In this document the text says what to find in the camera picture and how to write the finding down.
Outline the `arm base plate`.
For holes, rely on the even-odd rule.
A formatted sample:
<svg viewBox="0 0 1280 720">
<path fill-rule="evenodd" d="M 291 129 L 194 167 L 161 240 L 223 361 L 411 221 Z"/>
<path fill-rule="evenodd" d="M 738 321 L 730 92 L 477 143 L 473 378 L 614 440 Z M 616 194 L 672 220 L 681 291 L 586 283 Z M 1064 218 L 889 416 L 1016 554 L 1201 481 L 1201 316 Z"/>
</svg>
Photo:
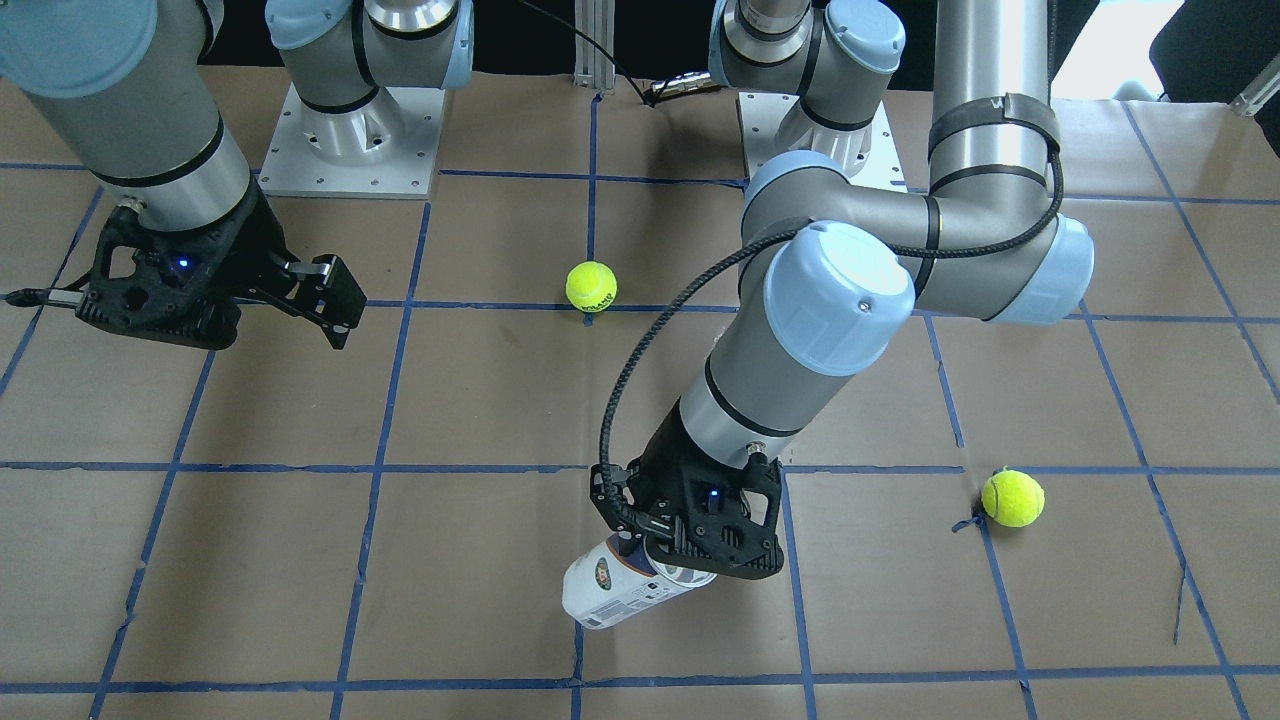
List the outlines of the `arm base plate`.
<svg viewBox="0 0 1280 720">
<path fill-rule="evenodd" d="M 448 99 L 439 88 L 383 88 L 330 114 L 291 87 L 259 183 L 273 197 L 428 200 Z"/>
<path fill-rule="evenodd" d="M 788 150 L 823 152 L 836 161 L 851 184 L 905 192 L 896 141 L 884 104 L 868 126 L 837 131 L 818 126 L 787 94 L 737 94 L 742 152 L 753 178 L 767 161 Z"/>
</svg>

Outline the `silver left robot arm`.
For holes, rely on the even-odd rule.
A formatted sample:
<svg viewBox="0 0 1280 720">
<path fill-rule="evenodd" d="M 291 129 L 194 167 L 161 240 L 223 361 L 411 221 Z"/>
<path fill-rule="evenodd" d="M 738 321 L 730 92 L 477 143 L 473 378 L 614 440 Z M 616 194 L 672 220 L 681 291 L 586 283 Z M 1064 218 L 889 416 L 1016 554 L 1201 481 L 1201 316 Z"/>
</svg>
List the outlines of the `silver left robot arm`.
<svg viewBox="0 0 1280 720">
<path fill-rule="evenodd" d="M 913 310 L 1048 325 L 1083 299 L 1094 245 L 1060 211 L 1055 22 L 1051 1 L 940 3 L 925 193 L 854 184 L 844 161 L 796 137 L 756 172 L 742 247 L 669 304 L 611 392 L 603 456 L 625 384 L 658 331 L 740 266 L 737 316 L 644 452 L 591 470 L 611 557 L 637 571 L 776 574 L 780 455 Z"/>
</svg>

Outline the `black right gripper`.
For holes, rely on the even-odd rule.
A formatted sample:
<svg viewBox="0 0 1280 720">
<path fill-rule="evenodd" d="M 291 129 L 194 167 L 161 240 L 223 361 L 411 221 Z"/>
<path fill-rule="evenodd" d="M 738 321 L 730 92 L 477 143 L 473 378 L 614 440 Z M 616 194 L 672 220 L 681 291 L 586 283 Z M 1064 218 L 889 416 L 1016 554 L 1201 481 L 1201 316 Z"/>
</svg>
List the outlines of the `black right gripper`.
<svg viewBox="0 0 1280 720">
<path fill-rule="evenodd" d="M 296 260 L 264 192 L 251 186 L 223 218 L 191 231 L 148 229 L 133 208 L 116 205 L 76 316 L 113 334 L 221 350 L 236 342 L 236 299 L 253 290 L 320 327 L 334 350 L 346 347 L 367 302 L 339 256 Z"/>
</svg>

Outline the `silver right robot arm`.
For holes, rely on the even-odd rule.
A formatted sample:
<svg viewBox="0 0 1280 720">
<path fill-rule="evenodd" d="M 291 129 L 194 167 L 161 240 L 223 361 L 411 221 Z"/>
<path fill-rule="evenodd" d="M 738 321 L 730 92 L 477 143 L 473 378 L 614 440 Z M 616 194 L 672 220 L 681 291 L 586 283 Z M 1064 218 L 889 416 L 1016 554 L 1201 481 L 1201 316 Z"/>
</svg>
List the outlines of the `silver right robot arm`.
<svg viewBox="0 0 1280 720">
<path fill-rule="evenodd" d="M 333 254 L 298 259 L 268 196 L 289 176 L 328 196 L 425 195 L 435 111 L 474 63 L 471 1 L 269 1 L 265 20 L 297 104 L 276 137 L 298 151 L 260 176 L 204 79 L 221 1 L 5 1 L 3 76 L 116 206 L 91 268 L 64 287 L 14 290 L 114 334 L 220 350 L 238 302 L 317 325 L 343 348 L 367 299 Z"/>
</svg>

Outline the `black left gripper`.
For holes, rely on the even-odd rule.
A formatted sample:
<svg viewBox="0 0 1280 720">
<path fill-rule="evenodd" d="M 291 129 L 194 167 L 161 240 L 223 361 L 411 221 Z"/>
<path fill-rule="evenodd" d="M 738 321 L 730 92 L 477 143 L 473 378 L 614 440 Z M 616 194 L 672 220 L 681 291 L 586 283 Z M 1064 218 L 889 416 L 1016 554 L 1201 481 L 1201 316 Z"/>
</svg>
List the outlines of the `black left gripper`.
<svg viewBox="0 0 1280 720">
<path fill-rule="evenodd" d="M 724 465 L 686 430 L 658 430 L 626 468 L 593 465 L 589 491 L 605 524 L 639 536 L 655 561 L 749 580 L 785 566 L 781 496 L 777 460 Z"/>
</svg>

